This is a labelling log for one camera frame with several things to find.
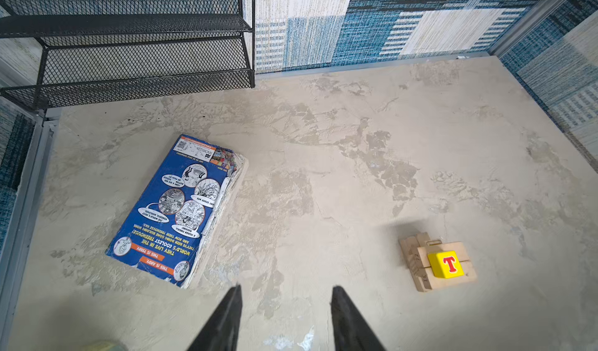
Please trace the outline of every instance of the speech bubble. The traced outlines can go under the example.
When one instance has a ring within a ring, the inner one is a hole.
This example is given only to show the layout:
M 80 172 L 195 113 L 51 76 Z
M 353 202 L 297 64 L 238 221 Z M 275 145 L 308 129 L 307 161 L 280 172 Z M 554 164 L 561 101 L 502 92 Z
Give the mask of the speech bubble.
M 164 215 L 173 215 L 179 212 L 185 204 L 185 193 L 181 189 L 168 189 L 160 196 L 158 211 Z
M 112 248 L 112 250 L 114 251 L 114 255 L 116 255 L 117 257 L 121 257 L 126 255 L 126 253 L 129 252 L 129 250 L 131 250 L 131 238 L 129 237 L 122 237 L 119 238 L 116 243 L 114 243 L 114 247 Z
M 175 266 L 175 272 L 172 274 L 172 276 L 175 278 L 175 280 L 182 281 L 183 278 L 187 276 L 187 273 L 189 273 L 190 266 L 191 265 L 188 261 L 178 262 L 178 264 Z
M 206 207 L 212 208 L 214 206 L 214 201 L 208 197 L 197 196 L 195 194 L 191 194 L 191 199 L 198 202 L 200 205 L 204 205 Z
M 183 179 L 176 175 L 164 175 L 162 176 L 162 182 L 173 188 L 182 188 L 185 186 Z
M 152 221 L 156 222 L 168 222 L 168 217 L 164 213 L 155 211 L 151 208 L 146 207 L 139 207 L 137 208 L 137 212 L 141 214 L 141 216 L 148 218 Z
M 179 234 L 185 235 L 189 238 L 199 238 L 200 234 L 197 230 L 193 230 L 191 228 L 187 228 L 184 225 L 172 225 L 172 228 Z

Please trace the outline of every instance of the yellow cube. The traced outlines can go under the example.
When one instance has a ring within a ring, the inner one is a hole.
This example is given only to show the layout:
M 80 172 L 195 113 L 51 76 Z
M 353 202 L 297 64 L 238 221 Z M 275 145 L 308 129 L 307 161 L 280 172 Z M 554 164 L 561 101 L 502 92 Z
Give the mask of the yellow cube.
M 434 276 L 438 278 L 453 278 L 465 274 L 455 251 L 428 254 L 428 260 Z

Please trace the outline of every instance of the wooden toy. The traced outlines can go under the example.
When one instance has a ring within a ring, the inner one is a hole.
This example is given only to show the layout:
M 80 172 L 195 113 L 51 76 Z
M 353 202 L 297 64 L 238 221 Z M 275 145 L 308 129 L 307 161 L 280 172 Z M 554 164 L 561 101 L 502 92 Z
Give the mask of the wooden toy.
M 428 292 L 477 280 L 474 265 L 461 242 L 442 243 L 430 240 L 427 233 L 418 233 L 400 243 L 418 291 Z

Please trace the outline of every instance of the wooden block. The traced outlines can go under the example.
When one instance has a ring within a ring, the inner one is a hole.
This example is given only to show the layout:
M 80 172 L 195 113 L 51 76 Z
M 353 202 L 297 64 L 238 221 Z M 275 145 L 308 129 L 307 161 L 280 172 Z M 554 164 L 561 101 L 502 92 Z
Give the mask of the wooden block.
M 430 266 L 428 254 L 444 251 L 455 251 L 457 253 L 457 258 L 461 262 L 470 260 L 463 242 L 441 243 L 434 244 L 432 246 L 418 247 L 417 252 L 415 253 L 415 261 L 417 262 L 417 266 L 419 268 L 428 268 Z
M 417 238 L 408 237 L 402 239 L 400 240 L 400 244 L 403 256 L 405 257 L 405 262 L 407 263 L 407 267 L 413 278 L 413 283 L 415 283 L 415 288 L 420 292 L 430 291 L 430 283 L 428 282 L 426 271 L 422 268 L 418 268 L 419 263 L 415 260 L 415 251 L 417 251 L 417 248 L 419 247 Z
M 417 239 L 417 243 L 421 247 L 427 246 L 426 242 L 430 240 L 430 236 L 428 235 L 428 233 L 417 233 L 415 235 L 415 238 Z
M 400 240 L 401 250 L 413 278 L 415 288 L 420 292 L 428 292 L 443 287 L 451 287 L 460 283 L 473 282 L 477 280 L 474 265 L 469 261 L 469 255 L 461 242 L 433 244 L 427 233 L 419 233 L 415 237 L 408 237 Z M 461 262 L 464 276 L 450 279 L 434 276 L 428 254 L 433 252 L 455 251 Z
M 451 287 L 459 285 L 460 283 L 477 281 L 478 276 L 475 273 L 474 265 L 470 261 L 462 261 L 461 268 L 465 272 L 464 276 L 454 278 L 438 278 L 434 276 L 432 268 L 424 268 L 426 271 L 426 279 L 430 283 L 431 290 L 442 289 L 443 287 Z

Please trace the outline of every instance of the red letter t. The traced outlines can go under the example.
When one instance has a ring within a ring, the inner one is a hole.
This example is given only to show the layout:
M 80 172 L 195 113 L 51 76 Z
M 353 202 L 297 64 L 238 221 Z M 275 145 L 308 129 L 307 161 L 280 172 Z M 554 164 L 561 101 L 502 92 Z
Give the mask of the red letter t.
M 454 267 L 453 263 L 454 263 L 454 257 L 446 257 L 443 259 L 443 263 L 444 264 L 448 264 L 448 270 L 451 273 L 455 273 L 457 272 L 457 268 Z

